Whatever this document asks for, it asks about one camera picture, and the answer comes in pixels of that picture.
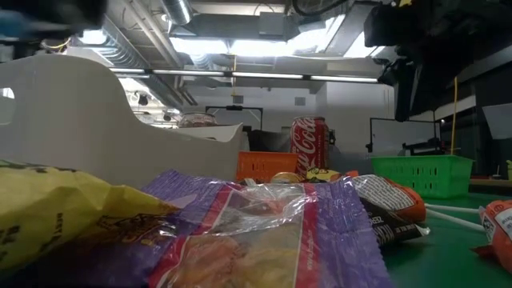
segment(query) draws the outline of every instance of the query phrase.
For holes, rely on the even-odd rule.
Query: purple chip bag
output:
[[[69,286],[392,287],[350,178],[243,187],[169,171],[143,190],[183,207],[148,232],[161,236],[152,246],[84,255],[70,243],[23,273]]]

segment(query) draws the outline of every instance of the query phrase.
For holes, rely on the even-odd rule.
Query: orange snack bag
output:
[[[480,218],[500,264],[512,273],[512,200],[492,202]]]
[[[359,197],[412,222],[426,219],[425,202],[409,187],[401,186],[387,178],[373,174],[354,177]]]

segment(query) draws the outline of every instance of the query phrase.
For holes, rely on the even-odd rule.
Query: black cable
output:
[[[295,12],[297,12],[297,14],[299,14],[301,16],[313,17],[313,16],[319,16],[321,14],[324,14],[325,12],[335,8],[336,6],[340,6],[341,4],[345,3],[347,0],[337,0],[336,2],[328,5],[327,7],[323,7],[320,10],[316,10],[316,11],[313,11],[313,12],[305,12],[304,10],[302,10],[298,6],[298,1],[299,0],[292,0],[291,1],[291,5],[294,7]]]

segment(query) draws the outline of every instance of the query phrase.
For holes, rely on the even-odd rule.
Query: white stick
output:
[[[472,208],[432,205],[432,204],[428,204],[428,203],[425,203],[425,207],[433,208],[433,209],[439,209],[439,210],[446,210],[446,211],[455,211],[455,212],[464,212],[464,213],[478,214],[478,209],[472,209]]]
[[[473,222],[469,222],[469,221],[462,220],[462,219],[459,219],[459,218],[456,218],[456,217],[452,217],[452,216],[449,216],[449,215],[446,215],[446,214],[443,214],[443,213],[432,211],[430,209],[427,209],[426,213],[428,215],[431,215],[431,216],[434,216],[434,217],[437,217],[437,218],[440,218],[440,219],[445,219],[447,221],[459,224],[461,226],[464,226],[464,227],[467,227],[467,228],[470,228],[470,229],[473,229],[473,230],[476,230],[476,231],[479,231],[479,232],[485,232],[485,230],[483,229],[483,227],[481,225],[475,224]]]

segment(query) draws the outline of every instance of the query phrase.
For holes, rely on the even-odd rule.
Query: yellow chip bag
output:
[[[71,169],[0,161],[0,270],[28,263],[74,238],[100,233],[100,219],[177,210],[127,186]]]

